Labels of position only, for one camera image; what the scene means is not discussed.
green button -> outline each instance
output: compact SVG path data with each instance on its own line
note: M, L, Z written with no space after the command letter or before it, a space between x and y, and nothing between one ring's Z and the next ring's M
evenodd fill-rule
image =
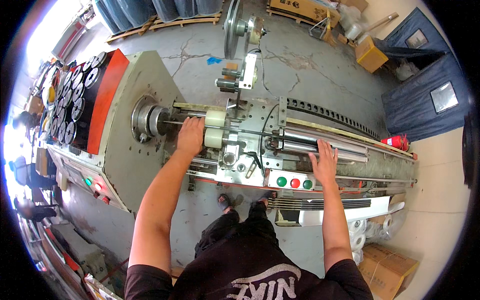
M278 186L285 186L287 184L287 179L285 177L278 177L276 183Z
M310 180L305 180L305 181L303 182L303 188L304 188L304 189L309 190L309 189L312 188L312 186L313 186L313 183L312 183Z

red fire extinguisher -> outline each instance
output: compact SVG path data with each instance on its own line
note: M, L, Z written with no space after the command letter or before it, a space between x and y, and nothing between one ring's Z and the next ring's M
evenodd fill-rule
M397 149L400 149L402 151L407 151L408 148L410 147L410 144L408 143L407 140L407 135L396 135L389 137L387 139L383 139L382 143L390 145L392 147L395 147Z

slipper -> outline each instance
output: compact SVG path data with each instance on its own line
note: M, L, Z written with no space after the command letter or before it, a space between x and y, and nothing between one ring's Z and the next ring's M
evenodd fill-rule
M220 197L223 197L223 198L224 198L224 200L223 200L222 202L219 201L219 200L220 200ZM229 207L229 206L233 207L232 201L231 201L230 198L229 198L227 195L225 195L225 194L220 194L220 196L219 196L219 197L217 198L217 200L216 200L216 203L218 204L218 207L220 207L220 209L221 209L222 211L226 210L227 207Z

concrete floor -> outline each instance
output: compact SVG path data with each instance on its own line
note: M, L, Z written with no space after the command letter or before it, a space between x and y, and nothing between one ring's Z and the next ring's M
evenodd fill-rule
M226 1L224 12L228 6L229 1ZM262 38L260 48L264 54L265 84L271 92L276 96L289 96L329 108L369 126L385 137L387 131L381 94L398 84L392 75L383 70L375 74L368 73L356 63L354 50L350 46L338 44L337 47L331 47L310 37L308 25L296 24L293 19L283 16L269 16L265 7L265 1L245 0L243 15L248 18L249 13L253 12L265 19L268 33ZM104 43L109 36L108 30L98 23L84 34L70 56L72 60L83 62L101 51L116 48L124 54L157 50L187 102L224 106L232 94L219 92L214 80L221 76L226 61L207 65L206 60L210 57L224 59L221 24L225 17L226 13L215 26L197 23L183 28L165 27L143 36L120 39L111 45ZM239 41L237 57L243 42L243 39ZM260 79L253 90L242 92L243 99L257 97L273 99L262 87ZM318 118L311 116L294 117L319 122ZM335 123L320 122L341 128ZM201 182L194 193L188 192L186 187L185 180L171 230L172 263L176 266L185 266L193 260L193 249L202 230L220 216L216 205L218 194L226 192L236 199L243 219L247 216L249 203L262 194L256 190L220 188ZM65 214L85 238L105 250L110 266L129 256L133 214L107 206L72 185L63 193L63 197ZM269 218L273 221L275 213L271 212ZM321 230L321 227L276 227L280 247L285 254L301 268L323 277ZM120 274L117 283L114 283L118 291L121 290L121 281Z

right hand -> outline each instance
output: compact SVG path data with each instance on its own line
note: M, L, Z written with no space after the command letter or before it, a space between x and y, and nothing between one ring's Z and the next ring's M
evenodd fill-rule
M338 161L338 149L332 155L332 147L329 142L317 140L319 161L313 153L308 153L312 161L313 174L323 187L335 186L336 162Z
M200 153L204 142L205 118L186 118L179 132L177 151L190 161Z

